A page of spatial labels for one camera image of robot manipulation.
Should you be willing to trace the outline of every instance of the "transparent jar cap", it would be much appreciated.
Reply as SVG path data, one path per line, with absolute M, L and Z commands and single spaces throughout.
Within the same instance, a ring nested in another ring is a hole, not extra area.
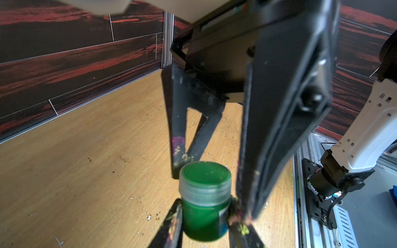
M 179 172 L 182 199 L 201 207 L 220 205 L 230 198 L 231 173 L 214 162 L 195 161 Z

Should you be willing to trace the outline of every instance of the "wooden floor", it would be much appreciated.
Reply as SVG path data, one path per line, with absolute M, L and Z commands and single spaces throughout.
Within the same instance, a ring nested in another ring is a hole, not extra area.
M 202 157 L 230 169 L 233 194 L 241 113 L 226 105 Z M 198 120 L 190 111 L 188 143 Z M 292 179 L 290 161 L 254 223 L 268 248 L 294 247 Z M 146 247 L 179 197 L 160 72 L 1 144 L 0 189 L 1 248 Z

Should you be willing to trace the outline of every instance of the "metal vent grille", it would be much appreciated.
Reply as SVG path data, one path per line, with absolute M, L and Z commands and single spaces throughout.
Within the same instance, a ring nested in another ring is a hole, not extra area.
M 358 248 L 349 214 L 338 205 L 333 208 L 343 248 Z

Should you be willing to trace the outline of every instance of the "black mounting plate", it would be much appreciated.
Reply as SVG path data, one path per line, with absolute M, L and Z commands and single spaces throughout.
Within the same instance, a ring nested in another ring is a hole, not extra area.
M 322 166 L 310 161 L 306 158 L 302 160 L 303 166 L 303 178 L 306 180 L 309 175 L 315 173 L 318 169 L 322 169 Z M 306 208 L 307 214 L 312 217 L 313 219 L 317 220 L 319 223 L 323 225 L 327 225 L 326 219 L 326 212 L 328 207 L 331 205 L 331 199 L 320 201 L 319 197 L 315 195 L 308 187 L 305 182 L 304 187 L 304 195 L 306 200 Z M 336 224 L 336 219 L 333 211 L 330 214 L 331 224 L 334 229 L 338 227 Z

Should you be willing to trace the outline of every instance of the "jar label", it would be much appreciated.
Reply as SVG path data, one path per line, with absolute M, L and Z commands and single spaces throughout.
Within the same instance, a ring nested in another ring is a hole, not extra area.
M 226 211 L 229 208 L 230 203 L 219 211 L 219 235 L 223 235 L 227 231 L 227 216 Z

